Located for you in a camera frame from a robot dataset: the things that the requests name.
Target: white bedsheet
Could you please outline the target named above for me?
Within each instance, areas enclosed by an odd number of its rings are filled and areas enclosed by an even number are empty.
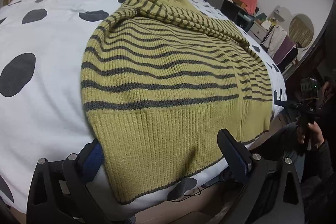
[[[210,17],[227,19],[202,0],[189,1]],[[13,0],[0,9],[0,195],[23,213],[38,159],[64,160],[94,139],[81,103],[81,61],[100,20],[119,6],[117,0]],[[273,93],[285,100],[280,71],[257,42],[241,32],[265,62]],[[281,110],[273,106],[274,116]],[[223,159],[193,176],[195,188],[226,167]],[[113,199],[104,168],[88,185],[111,219],[125,219],[166,200],[174,187],[121,206]]]

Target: dark sleeve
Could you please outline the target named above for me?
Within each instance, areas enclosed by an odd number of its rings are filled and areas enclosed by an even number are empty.
[[[313,168],[317,171],[317,175],[322,182],[325,183],[334,173],[331,166],[330,150],[327,140],[324,141],[318,150],[311,152],[311,160]]]

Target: metal screw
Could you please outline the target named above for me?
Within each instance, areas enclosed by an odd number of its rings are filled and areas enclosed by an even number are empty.
[[[45,163],[45,158],[41,158],[39,159],[39,161],[37,162],[38,164],[44,164]]]
[[[285,158],[285,163],[292,164],[292,160],[290,158]]]
[[[253,154],[252,158],[254,158],[255,160],[261,160],[261,156],[259,154]]]
[[[72,153],[68,156],[69,160],[75,160],[76,158],[77,158],[77,154],[75,154],[75,153]]]

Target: striped sweater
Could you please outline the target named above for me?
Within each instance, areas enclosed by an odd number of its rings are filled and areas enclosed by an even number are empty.
[[[187,0],[126,0],[90,37],[81,88],[121,204],[221,160],[220,129],[247,143],[271,118],[262,60]]]

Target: yellow knit sweater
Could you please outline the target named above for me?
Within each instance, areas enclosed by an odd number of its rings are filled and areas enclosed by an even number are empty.
[[[220,129],[246,143],[271,118],[262,60],[187,0],[126,0],[91,36],[81,88],[122,204],[218,162]]]

